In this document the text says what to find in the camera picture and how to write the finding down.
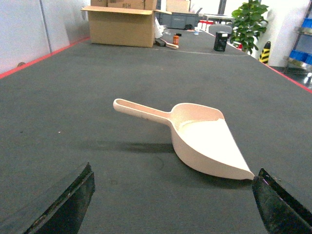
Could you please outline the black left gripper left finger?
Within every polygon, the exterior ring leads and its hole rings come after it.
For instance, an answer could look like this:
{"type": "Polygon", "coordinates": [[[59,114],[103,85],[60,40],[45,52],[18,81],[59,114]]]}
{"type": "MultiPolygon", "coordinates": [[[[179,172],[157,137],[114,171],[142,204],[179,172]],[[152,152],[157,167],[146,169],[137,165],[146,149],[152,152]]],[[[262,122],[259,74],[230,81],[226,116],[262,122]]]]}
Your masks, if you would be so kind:
{"type": "Polygon", "coordinates": [[[0,222],[2,234],[76,234],[95,192],[90,163],[71,171],[0,222]]]}

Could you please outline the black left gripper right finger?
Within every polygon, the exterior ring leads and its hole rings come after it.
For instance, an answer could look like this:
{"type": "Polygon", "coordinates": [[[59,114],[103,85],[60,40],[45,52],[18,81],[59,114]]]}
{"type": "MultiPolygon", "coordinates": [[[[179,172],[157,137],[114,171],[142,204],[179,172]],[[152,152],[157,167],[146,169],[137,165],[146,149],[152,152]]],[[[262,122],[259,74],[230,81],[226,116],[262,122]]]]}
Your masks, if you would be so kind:
{"type": "Polygon", "coordinates": [[[252,182],[258,212],[269,234],[310,234],[312,213],[280,181],[261,168],[252,182]]]}

